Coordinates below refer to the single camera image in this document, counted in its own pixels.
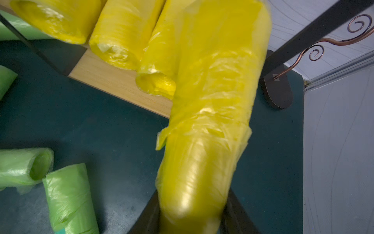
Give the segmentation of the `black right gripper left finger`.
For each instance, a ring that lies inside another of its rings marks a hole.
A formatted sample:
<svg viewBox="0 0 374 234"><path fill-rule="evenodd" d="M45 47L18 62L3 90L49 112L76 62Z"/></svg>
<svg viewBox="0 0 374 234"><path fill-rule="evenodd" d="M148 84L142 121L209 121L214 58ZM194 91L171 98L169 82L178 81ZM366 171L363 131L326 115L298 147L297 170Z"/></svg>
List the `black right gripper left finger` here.
<svg viewBox="0 0 374 234"><path fill-rule="evenodd" d="M139 218L127 234L158 234L160 224L160 206L158 192L155 190Z"/></svg>

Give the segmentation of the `yellow trash bag roll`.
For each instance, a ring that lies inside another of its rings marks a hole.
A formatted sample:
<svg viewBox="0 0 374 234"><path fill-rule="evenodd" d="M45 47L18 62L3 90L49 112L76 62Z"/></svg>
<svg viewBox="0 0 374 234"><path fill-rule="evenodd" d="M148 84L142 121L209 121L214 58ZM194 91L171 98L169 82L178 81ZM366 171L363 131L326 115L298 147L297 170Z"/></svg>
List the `yellow trash bag roll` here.
<svg viewBox="0 0 374 234"><path fill-rule="evenodd" d="M135 78L140 90L150 95L173 99L176 84L175 22L193 1L166 1L159 16Z"/></svg>
<svg viewBox="0 0 374 234"><path fill-rule="evenodd" d="M217 233L271 30L266 1L195 1L177 19L176 91L156 144L160 233Z"/></svg>
<svg viewBox="0 0 374 234"><path fill-rule="evenodd" d="M10 1L25 22L65 43L82 45L91 35L106 1Z"/></svg>
<svg viewBox="0 0 374 234"><path fill-rule="evenodd" d="M89 46L106 63L137 70L165 1L107 1Z"/></svg>

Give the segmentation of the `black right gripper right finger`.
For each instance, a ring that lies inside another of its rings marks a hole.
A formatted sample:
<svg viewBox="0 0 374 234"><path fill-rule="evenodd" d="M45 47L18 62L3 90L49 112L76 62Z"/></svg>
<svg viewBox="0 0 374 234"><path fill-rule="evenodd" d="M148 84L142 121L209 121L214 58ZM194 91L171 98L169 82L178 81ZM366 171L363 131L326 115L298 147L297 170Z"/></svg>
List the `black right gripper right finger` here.
<svg viewBox="0 0 374 234"><path fill-rule="evenodd" d="M260 234L232 189L223 212L222 234Z"/></svg>

